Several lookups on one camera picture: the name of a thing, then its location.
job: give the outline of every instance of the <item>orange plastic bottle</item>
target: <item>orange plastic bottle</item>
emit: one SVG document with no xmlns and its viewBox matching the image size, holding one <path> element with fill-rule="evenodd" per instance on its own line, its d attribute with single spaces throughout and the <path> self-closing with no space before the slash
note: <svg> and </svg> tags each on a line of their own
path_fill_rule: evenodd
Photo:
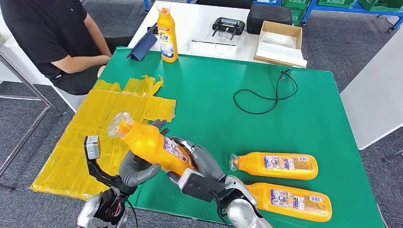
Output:
<svg viewBox="0 0 403 228">
<path fill-rule="evenodd" d="M 332 217 L 332 205 L 325 194 L 267 183 L 246 187 L 261 210 L 316 222 L 326 222 Z"/>
<path fill-rule="evenodd" d="M 168 2 L 158 3 L 160 15 L 157 20 L 158 34 L 160 35 L 161 58 L 169 63 L 178 59 L 176 45 L 175 22 L 170 14 L 171 5 Z"/>
<path fill-rule="evenodd" d="M 133 121 L 127 112 L 119 113 L 112 120 L 108 135 L 120 137 L 133 153 L 151 164 L 161 164 L 166 172 L 182 176 L 186 168 L 194 169 L 184 148 L 161 135 L 157 127 Z"/>
<path fill-rule="evenodd" d="M 313 156 L 297 153 L 252 152 L 244 156 L 232 154 L 230 169 L 239 169 L 256 176 L 300 180 L 313 179 L 318 172 Z"/>
</svg>

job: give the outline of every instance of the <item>green table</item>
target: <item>green table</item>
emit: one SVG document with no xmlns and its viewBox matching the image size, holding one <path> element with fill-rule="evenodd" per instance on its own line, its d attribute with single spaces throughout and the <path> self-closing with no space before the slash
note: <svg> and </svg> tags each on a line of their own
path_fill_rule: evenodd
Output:
<svg viewBox="0 0 403 228">
<path fill-rule="evenodd" d="M 331 72 L 292 68 L 299 91 L 264 115 L 239 110 L 232 95 L 249 88 L 274 96 L 273 84 L 284 66 L 180 55 L 173 64 L 150 51 L 141 62 L 126 59 L 128 49 L 117 50 L 100 79 L 123 88 L 131 77 L 163 76 L 156 96 L 177 100 L 168 135 L 187 138 L 205 146 L 223 171 L 246 184 L 268 182 L 326 194 L 333 216 L 326 223 L 312 222 L 262 211 L 274 228 L 383 228 L 343 104 Z M 282 83 L 280 96 L 292 92 Z M 251 111 L 272 105 L 249 94 L 238 101 Z M 231 153 L 290 152 L 313 155 L 319 174 L 313 180 L 288 180 L 251 176 L 229 170 Z M 164 172 L 141 185 L 129 198 L 135 207 L 178 216 L 221 222 L 215 202 L 181 194 Z"/>
</svg>

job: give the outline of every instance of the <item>black wire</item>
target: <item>black wire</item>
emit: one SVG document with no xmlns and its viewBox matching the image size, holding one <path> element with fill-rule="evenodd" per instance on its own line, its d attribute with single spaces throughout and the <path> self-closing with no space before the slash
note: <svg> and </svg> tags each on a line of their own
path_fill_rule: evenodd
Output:
<svg viewBox="0 0 403 228">
<path fill-rule="evenodd" d="M 134 211 L 134 207 L 132 205 L 132 203 L 130 201 L 127 201 L 130 205 L 130 207 L 132 208 L 133 214 L 134 214 L 134 219 L 136 220 L 136 228 L 138 228 L 138 223 L 137 223 L 137 216 L 136 216 L 136 212 Z"/>
<path fill-rule="evenodd" d="M 221 208 L 221 203 L 220 203 L 220 198 L 218 198 L 218 195 L 214 191 L 210 191 L 210 194 L 214 195 L 215 201 L 217 202 L 217 214 L 218 217 L 221 218 L 221 220 L 229 227 L 232 228 L 229 223 L 224 219 L 224 216 L 222 214 L 222 208 Z"/>
<path fill-rule="evenodd" d="M 266 113 L 270 112 L 271 110 L 273 110 L 273 109 L 277 106 L 278 101 L 288 99 L 288 98 L 292 97 L 292 96 L 293 96 L 295 93 L 297 93 L 297 91 L 298 91 L 298 85 L 297 85 L 297 83 L 295 82 L 295 80 L 288 74 L 288 71 L 290 71 L 290 68 L 288 68 L 288 69 L 285 70 L 285 71 L 280 70 L 281 75 L 280 75 L 280 76 L 278 77 L 278 79 L 277 79 L 276 88 L 275 88 L 275 90 L 274 90 L 274 91 L 275 91 L 275 94 L 276 94 L 276 97 L 275 97 L 275 98 L 264 97 L 264 96 L 262 96 L 262 95 L 257 94 L 256 92 L 250 90 L 250 89 L 240 89 L 240 90 L 238 90 L 237 92 L 235 92 L 234 95 L 232 96 L 232 99 L 234 100 L 235 105 L 236 105 L 240 110 L 242 110 L 242 111 L 244 111 L 244 112 L 246 112 L 246 113 L 252 114 L 252 115 L 262 115 L 262 114 L 266 114 Z M 291 79 L 291 81 L 293 82 L 294 92 L 293 92 L 292 94 L 288 95 L 288 96 L 279 98 L 279 97 L 278 97 L 278 84 L 279 84 L 280 80 L 284 79 L 283 75 L 286 75 L 287 77 L 289 77 L 289 78 Z M 260 98 L 262 98 L 262 99 L 265 99 L 265 100 L 274 101 L 274 105 L 273 105 L 271 108 L 269 108 L 268 110 L 266 110 L 266 111 L 264 111 L 264 112 L 261 112 L 261 113 L 254 113 L 254 112 L 250 112 L 250 111 L 248 111 L 248 110 L 245 110 L 245 109 L 243 109 L 243 108 L 238 104 L 238 102 L 237 102 L 237 100 L 236 100 L 236 98 L 235 98 L 238 93 L 243 92 L 243 91 L 252 93 L 252 94 L 254 94 L 255 96 L 258 96 L 258 97 L 260 97 Z"/>
</svg>

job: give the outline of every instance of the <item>open cardboard box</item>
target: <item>open cardboard box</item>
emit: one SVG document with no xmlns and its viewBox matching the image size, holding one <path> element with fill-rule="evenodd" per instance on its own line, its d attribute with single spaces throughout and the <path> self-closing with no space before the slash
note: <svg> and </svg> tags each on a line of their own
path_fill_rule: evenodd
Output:
<svg viewBox="0 0 403 228">
<path fill-rule="evenodd" d="M 258 51 L 259 43 L 262 40 L 262 36 L 263 36 L 264 32 L 272 32 L 272 33 L 277 33 L 277 34 L 281 34 L 281 35 L 294 37 L 294 38 L 296 38 L 296 49 L 300 50 L 301 46 L 302 46 L 302 28 L 301 27 L 292 26 L 292 25 L 284 25 L 284 24 L 279 24 L 279 23 L 270 22 L 270 21 L 264 21 L 263 25 L 262 25 L 262 29 L 260 30 L 259 42 L 256 46 L 255 56 L 253 57 L 253 59 L 262 61 L 262 62 L 277 64 L 277 65 L 306 68 L 306 66 L 299 66 L 299 65 L 295 65 L 295 64 L 282 62 L 282 61 L 279 61 L 276 59 L 257 56 L 256 53 Z"/>
</svg>

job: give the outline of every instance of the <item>yellow packing tape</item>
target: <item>yellow packing tape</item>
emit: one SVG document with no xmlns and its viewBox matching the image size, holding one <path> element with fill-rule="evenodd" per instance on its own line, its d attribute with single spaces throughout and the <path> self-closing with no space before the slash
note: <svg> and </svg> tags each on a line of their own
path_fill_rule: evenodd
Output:
<svg viewBox="0 0 403 228">
<path fill-rule="evenodd" d="M 155 83 L 155 78 L 143 76 L 143 79 L 130 78 L 121 91 L 118 83 L 98 80 L 30 188 L 82 200 L 105 191 L 107 186 L 88 174 L 85 136 L 99 135 L 101 157 L 97 162 L 110 175 L 118 174 L 129 148 L 122 140 L 107 135 L 108 125 L 122 111 L 128 111 L 141 123 L 155 119 L 170 122 L 176 101 L 153 96 L 162 85 L 162 78 Z"/>
</svg>

